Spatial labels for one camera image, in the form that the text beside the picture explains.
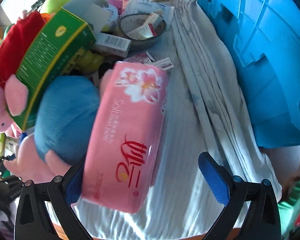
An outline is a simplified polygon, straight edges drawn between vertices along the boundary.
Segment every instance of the screw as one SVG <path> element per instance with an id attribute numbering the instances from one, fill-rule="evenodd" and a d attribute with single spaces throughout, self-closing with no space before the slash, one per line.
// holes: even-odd
<path id="1" fill-rule="evenodd" d="M 262 182 L 263 182 L 263 184 L 265 184 L 266 186 L 270 186 L 270 185 L 271 185 L 271 182 L 269 181 L 269 179 L 264 179 Z"/>
<path id="2" fill-rule="evenodd" d="M 32 180 L 28 179 L 26 182 L 25 182 L 25 186 L 30 186 L 32 184 Z"/>
<path id="3" fill-rule="evenodd" d="M 235 182 L 241 182 L 242 181 L 242 179 L 241 179 L 241 177 L 240 176 L 233 176 L 233 178 L 232 178 Z"/>
<path id="4" fill-rule="evenodd" d="M 56 176 L 54 179 L 53 179 L 54 182 L 56 183 L 59 183 L 60 181 L 62 181 L 62 177 L 61 176 Z"/>

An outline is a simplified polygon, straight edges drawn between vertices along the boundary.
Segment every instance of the pink tissue package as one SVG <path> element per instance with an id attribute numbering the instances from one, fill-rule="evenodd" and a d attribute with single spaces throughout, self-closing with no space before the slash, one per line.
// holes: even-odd
<path id="1" fill-rule="evenodd" d="M 87 151 L 82 198 L 136 213 L 148 193 L 165 115 L 165 71 L 118 62 L 102 97 Z"/>

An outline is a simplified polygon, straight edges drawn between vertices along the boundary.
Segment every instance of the blue plush toy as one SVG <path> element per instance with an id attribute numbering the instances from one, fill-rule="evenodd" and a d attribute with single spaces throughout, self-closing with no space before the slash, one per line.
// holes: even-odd
<path id="1" fill-rule="evenodd" d="M 92 82 L 81 76 L 60 76 L 46 90 L 37 114 L 34 141 L 44 160 L 51 149 L 69 165 L 87 152 L 99 94 Z"/>

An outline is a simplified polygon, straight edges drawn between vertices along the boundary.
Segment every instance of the blue plastic crate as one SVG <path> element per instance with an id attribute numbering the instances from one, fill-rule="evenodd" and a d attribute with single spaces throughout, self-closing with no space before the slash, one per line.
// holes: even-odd
<path id="1" fill-rule="evenodd" d="M 293 0 L 198 0 L 228 47 L 258 146 L 300 145 L 300 10 Z"/>

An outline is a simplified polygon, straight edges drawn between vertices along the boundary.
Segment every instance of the green box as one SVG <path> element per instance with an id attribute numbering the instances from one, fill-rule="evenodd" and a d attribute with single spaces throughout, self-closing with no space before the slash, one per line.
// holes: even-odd
<path id="1" fill-rule="evenodd" d="M 68 75 L 95 41 L 87 22 L 64 9 L 42 28 L 16 74 L 29 89 L 25 111 L 12 117 L 21 130 L 35 125 L 40 101 L 49 84 L 57 76 Z"/>

